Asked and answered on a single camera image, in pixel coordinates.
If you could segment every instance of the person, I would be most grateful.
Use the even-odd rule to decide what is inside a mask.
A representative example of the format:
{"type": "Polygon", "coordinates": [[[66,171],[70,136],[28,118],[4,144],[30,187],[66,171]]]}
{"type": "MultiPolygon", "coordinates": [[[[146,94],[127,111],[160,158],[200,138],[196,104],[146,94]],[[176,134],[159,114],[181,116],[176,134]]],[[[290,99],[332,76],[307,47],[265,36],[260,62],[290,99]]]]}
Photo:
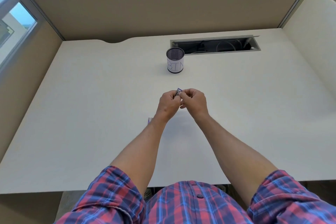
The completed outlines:
{"type": "Polygon", "coordinates": [[[75,208],[57,224],[80,223],[336,223],[336,207],[278,170],[260,153],[221,127],[208,113],[204,94],[166,92],[147,127],[90,184],[75,208]],[[160,138],[177,110],[187,108],[247,212],[217,187],[182,181],[143,195],[153,175],[160,138]]]}

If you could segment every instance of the mesh pen holder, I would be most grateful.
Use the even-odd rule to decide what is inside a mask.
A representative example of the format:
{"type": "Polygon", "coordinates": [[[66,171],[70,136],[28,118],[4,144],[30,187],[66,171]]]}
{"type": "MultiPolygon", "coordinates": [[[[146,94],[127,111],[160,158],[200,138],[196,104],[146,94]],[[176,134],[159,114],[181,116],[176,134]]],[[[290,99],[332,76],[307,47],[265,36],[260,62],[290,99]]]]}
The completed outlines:
{"type": "Polygon", "coordinates": [[[166,56],[168,71],[173,74],[181,73],[183,70],[184,50],[178,47],[170,48],[166,56]]]}

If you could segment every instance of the glass panel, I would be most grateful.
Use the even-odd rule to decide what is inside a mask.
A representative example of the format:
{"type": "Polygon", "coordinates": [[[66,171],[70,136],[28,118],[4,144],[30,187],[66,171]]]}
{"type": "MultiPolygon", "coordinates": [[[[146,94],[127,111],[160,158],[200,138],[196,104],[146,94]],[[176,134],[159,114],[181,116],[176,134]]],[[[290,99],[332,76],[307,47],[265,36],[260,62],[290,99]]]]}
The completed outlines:
{"type": "Polygon", "coordinates": [[[35,22],[20,3],[0,19],[0,64],[35,22]]]}

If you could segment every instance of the person's left hand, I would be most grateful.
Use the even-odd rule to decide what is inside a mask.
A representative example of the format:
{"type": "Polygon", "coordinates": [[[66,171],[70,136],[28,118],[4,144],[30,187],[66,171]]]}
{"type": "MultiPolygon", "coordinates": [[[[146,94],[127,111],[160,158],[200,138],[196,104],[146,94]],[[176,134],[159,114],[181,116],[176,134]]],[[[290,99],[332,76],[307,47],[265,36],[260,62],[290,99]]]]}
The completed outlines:
{"type": "Polygon", "coordinates": [[[155,116],[163,119],[165,122],[168,122],[175,115],[181,103],[180,96],[177,95],[173,99],[175,94],[176,90],[163,93],[162,97],[160,98],[159,106],[157,107],[155,116]]]}

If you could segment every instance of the white desk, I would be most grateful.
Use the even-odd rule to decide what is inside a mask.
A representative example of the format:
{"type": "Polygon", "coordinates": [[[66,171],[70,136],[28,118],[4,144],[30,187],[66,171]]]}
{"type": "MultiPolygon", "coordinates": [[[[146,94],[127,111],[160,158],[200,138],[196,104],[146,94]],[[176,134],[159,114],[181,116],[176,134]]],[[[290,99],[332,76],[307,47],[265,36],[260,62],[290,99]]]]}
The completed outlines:
{"type": "MultiPolygon", "coordinates": [[[[86,189],[177,87],[205,92],[220,124],[294,178],[336,179],[336,102],[283,30],[267,29],[63,42],[0,164],[0,193],[86,189]],[[261,51],[167,70],[171,39],[247,34],[261,51]]],[[[180,180],[228,183],[186,110],[166,126],[149,186],[180,180]]]]}

